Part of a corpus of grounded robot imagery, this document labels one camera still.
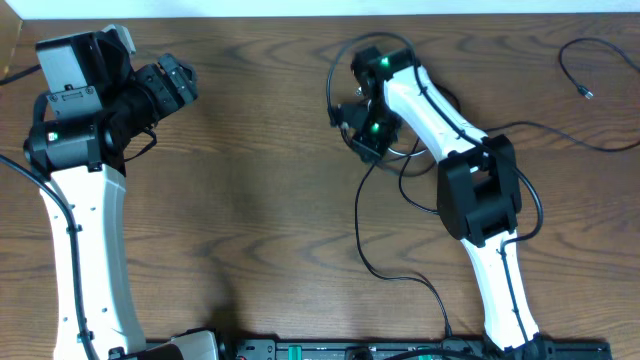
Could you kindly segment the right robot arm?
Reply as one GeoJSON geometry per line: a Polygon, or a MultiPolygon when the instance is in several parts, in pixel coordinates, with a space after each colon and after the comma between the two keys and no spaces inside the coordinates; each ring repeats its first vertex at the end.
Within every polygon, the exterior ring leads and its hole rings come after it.
{"type": "Polygon", "coordinates": [[[485,334],[502,355],[532,349],[539,328],[528,308],[517,245],[520,188],[510,140],[466,121],[435,88],[409,48],[386,55],[371,47],[354,55],[351,71],[368,105],[340,110],[355,133],[351,146],[377,162],[409,126],[437,164],[436,211],[470,257],[482,296],[485,334]]]}

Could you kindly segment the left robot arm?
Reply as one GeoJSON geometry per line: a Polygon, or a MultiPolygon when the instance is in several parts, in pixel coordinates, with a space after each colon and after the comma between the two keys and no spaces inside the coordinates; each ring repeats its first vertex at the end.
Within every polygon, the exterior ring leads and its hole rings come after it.
{"type": "Polygon", "coordinates": [[[23,149],[53,235],[57,359],[215,359],[210,330],[146,339],[123,238],[127,146],[193,103],[196,75],[170,54],[134,68],[127,28],[109,25],[37,43],[48,88],[23,149]]]}

